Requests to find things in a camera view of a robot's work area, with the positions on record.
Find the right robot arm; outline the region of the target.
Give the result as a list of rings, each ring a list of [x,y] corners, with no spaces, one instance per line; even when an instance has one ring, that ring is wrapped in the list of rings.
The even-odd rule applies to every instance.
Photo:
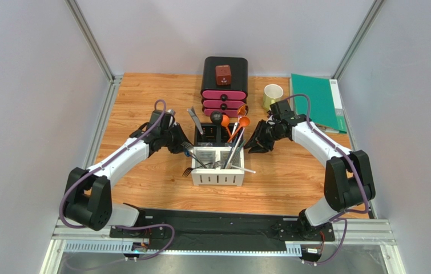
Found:
[[[257,124],[245,149],[250,154],[270,152],[275,141],[288,138],[303,146],[325,168],[324,196],[299,213],[299,226],[306,231],[320,228],[355,211],[360,204],[365,206],[362,212],[367,213],[369,202],[376,196],[368,154],[339,145],[308,115],[295,113],[286,100],[271,104],[270,109],[272,115]]]

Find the steel fork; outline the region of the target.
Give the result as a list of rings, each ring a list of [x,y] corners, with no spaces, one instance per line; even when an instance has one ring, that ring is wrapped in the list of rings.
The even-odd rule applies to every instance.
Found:
[[[194,146],[190,142],[182,142],[183,152],[185,156],[191,157],[195,159],[203,168],[207,168],[207,166],[195,155]]]

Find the white orange chopstick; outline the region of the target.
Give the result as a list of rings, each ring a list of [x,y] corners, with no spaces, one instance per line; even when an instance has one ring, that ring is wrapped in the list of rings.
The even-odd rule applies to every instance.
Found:
[[[236,139],[236,141],[233,143],[233,146],[232,146],[232,148],[231,148],[231,150],[230,150],[230,152],[229,152],[229,155],[228,155],[228,157],[227,157],[227,159],[230,157],[230,155],[231,155],[231,152],[239,145],[239,143],[243,140],[243,134],[244,134],[244,128],[241,130],[241,133],[239,133],[238,135],[237,135],[237,139]]]

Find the white slotted utensil caddy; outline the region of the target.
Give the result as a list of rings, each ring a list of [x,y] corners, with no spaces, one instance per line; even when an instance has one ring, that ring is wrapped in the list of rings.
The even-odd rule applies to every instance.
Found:
[[[195,155],[204,163],[215,163],[218,160],[227,159],[230,147],[195,147]],[[240,153],[240,160],[235,166],[245,167],[244,151]],[[195,159],[192,160],[191,167],[201,166]],[[190,174],[193,185],[195,186],[238,186],[243,185],[245,172],[235,169],[197,169]]]

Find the black utensil caddy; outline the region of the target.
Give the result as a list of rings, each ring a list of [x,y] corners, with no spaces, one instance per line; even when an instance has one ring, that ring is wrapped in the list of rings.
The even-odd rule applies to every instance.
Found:
[[[228,128],[230,132],[228,132],[223,126],[217,126],[213,123],[202,123],[201,127],[204,134],[202,135],[199,129],[195,127],[194,147],[234,147],[239,138],[238,136],[233,138],[231,144],[228,143],[234,125],[234,123],[229,124]]]

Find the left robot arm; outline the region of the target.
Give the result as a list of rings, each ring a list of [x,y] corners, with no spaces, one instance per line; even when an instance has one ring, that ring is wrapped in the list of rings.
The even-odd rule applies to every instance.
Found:
[[[59,213],[64,225],[99,231],[106,226],[133,227],[140,210],[133,205],[115,204],[112,189],[137,164],[165,147],[172,154],[184,151],[188,138],[175,120],[175,111],[154,110],[115,152],[87,169],[69,173]]]

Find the teal chopstick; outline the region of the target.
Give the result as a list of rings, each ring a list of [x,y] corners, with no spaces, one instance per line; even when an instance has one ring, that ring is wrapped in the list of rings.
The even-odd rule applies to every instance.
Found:
[[[238,160],[240,160],[240,153],[244,150],[244,145],[247,141],[243,140],[241,143],[236,147],[235,153],[233,155],[233,159],[230,161],[230,167],[232,167]]]

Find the pale yellow mug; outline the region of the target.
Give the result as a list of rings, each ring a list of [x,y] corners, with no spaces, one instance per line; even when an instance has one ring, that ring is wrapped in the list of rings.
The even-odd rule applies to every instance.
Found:
[[[284,90],[281,86],[277,84],[269,84],[266,85],[264,88],[264,94],[263,94],[263,109],[266,111],[270,110],[270,105],[278,102],[282,99],[284,95]]]

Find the steel spoon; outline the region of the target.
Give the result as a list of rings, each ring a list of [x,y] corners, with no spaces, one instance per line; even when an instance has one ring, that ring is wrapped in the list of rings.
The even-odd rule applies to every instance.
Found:
[[[248,106],[247,104],[242,104],[238,109],[237,109],[237,116],[238,117],[242,117],[242,116],[246,116],[248,113]]]

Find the small white plastic spoon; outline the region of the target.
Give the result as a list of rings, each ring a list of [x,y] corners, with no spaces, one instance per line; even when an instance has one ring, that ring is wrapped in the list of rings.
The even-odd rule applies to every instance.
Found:
[[[234,125],[233,125],[233,128],[232,128],[232,131],[231,131],[231,137],[234,135],[237,127],[238,127],[238,122],[235,122]]]

